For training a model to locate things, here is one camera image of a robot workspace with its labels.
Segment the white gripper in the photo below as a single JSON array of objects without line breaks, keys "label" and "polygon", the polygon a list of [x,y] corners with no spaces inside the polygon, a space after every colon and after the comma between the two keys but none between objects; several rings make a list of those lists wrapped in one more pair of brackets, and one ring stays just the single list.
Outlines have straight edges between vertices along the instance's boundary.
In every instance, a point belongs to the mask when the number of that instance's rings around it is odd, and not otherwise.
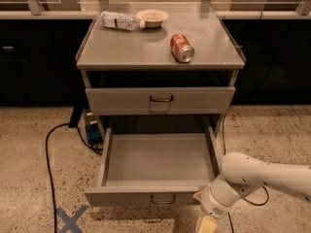
[{"label": "white gripper", "polygon": [[200,217],[196,224],[195,233],[215,233],[216,219],[226,216],[235,202],[247,196],[251,191],[250,185],[232,183],[218,175],[203,190],[194,193],[193,198],[200,202],[201,210],[207,216]]}]

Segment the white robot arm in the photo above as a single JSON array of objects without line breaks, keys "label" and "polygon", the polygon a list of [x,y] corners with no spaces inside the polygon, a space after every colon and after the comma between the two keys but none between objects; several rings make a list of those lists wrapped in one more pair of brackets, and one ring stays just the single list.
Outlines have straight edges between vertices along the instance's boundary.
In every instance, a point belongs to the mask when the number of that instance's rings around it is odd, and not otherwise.
[{"label": "white robot arm", "polygon": [[311,166],[269,163],[241,152],[226,154],[220,174],[193,195],[205,214],[195,233],[215,233],[217,220],[226,216],[235,202],[262,186],[310,202]]}]

